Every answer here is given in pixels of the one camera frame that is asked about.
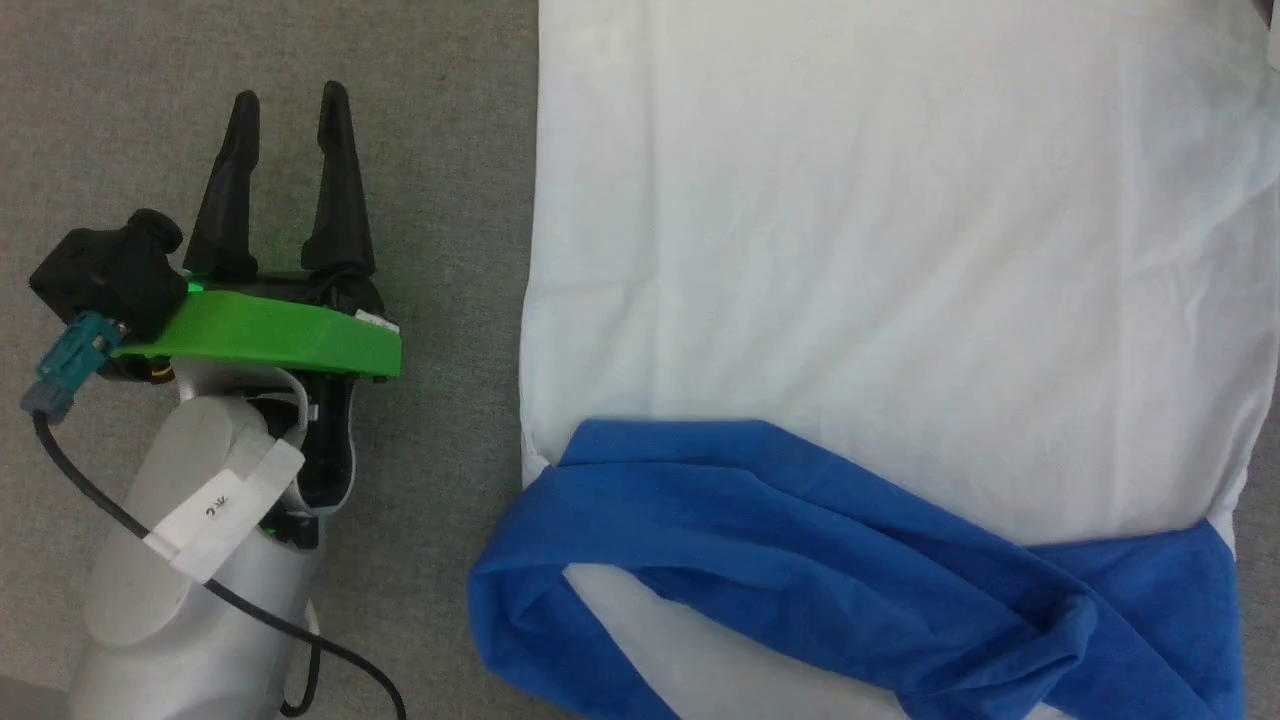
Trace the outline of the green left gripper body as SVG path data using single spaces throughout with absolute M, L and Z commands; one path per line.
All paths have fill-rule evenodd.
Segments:
M 193 272 L 163 333 L 124 340 L 119 363 L 189 359 L 392 379 L 403 342 L 372 278 L 356 270 L 265 273 L 229 281 Z

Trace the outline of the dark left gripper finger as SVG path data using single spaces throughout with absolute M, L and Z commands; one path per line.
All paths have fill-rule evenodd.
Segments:
M 233 102 L 187 243 L 183 268 L 191 275 L 257 275 L 259 264 L 250 251 L 250 200 L 259 150 L 260 101 L 246 90 Z
M 303 242 L 301 266 L 312 273 L 353 270 L 371 275 L 376 261 L 349 95 L 335 79 L 323 87 L 317 145 L 323 172 L 314 228 Z

